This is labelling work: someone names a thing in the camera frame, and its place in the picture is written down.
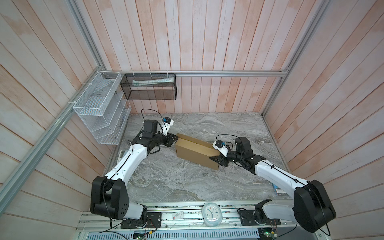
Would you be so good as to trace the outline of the brown cardboard box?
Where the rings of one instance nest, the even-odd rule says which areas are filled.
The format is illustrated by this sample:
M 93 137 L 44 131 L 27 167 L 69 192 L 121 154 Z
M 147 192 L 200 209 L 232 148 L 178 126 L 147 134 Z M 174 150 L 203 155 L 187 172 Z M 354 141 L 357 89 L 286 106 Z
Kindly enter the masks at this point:
M 220 155 L 220 152 L 213 148 L 213 144 L 180 133 L 177 136 L 179 138 L 175 148 L 178 158 L 213 170 L 219 169 L 219 164 L 210 159 Z

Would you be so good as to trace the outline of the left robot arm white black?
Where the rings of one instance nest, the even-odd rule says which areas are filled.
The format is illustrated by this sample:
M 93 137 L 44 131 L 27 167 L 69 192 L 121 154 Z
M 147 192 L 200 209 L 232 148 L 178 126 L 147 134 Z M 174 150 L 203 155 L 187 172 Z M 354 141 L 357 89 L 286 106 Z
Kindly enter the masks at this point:
M 143 129 L 132 140 L 129 150 L 117 165 L 104 177 L 92 182 L 91 207 L 94 215 L 115 220 L 147 220 L 147 207 L 131 203 L 127 183 L 139 164 L 151 154 L 155 147 L 170 147 L 178 136 L 169 132 L 174 121 L 165 117 L 160 124 L 156 120 L 145 120 Z

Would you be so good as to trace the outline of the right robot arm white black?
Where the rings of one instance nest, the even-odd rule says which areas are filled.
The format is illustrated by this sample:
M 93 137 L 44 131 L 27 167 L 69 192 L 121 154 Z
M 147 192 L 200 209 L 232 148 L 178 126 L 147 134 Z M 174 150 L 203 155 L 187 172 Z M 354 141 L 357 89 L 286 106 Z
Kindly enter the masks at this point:
M 218 156 L 210 160 L 227 167 L 230 162 L 244 168 L 260 178 L 271 182 L 292 198 L 289 204 L 264 200 L 255 205 L 253 221 L 258 225 L 269 224 L 271 220 L 295 222 L 304 230 L 314 233 L 336 218 L 337 213 L 322 183 L 307 181 L 277 167 L 265 157 L 254 154 L 246 137 L 235 137 L 235 147 L 217 139 L 213 148 Z

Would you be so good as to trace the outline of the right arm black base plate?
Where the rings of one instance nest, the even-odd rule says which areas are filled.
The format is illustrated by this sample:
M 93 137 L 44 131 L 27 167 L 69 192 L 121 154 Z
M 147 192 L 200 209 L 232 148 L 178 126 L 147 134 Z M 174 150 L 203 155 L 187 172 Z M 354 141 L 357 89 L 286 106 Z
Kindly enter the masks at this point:
M 281 225 L 279 219 L 268 219 L 260 210 L 246 210 L 244 208 L 237 209 L 240 216 L 242 226 L 275 226 Z

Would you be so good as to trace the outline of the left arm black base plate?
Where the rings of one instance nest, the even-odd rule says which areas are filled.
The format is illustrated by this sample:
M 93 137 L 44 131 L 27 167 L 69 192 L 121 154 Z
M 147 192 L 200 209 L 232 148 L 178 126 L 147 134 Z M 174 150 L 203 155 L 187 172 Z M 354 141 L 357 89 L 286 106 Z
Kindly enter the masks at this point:
M 146 213 L 139 220 L 131 220 L 126 219 L 122 221 L 121 228 L 122 229 L 144 229 L 144 228 L 152 228 L 158 229 L 161 227 L 162 223 L 162 213 L 161 212 L 153 212 Z

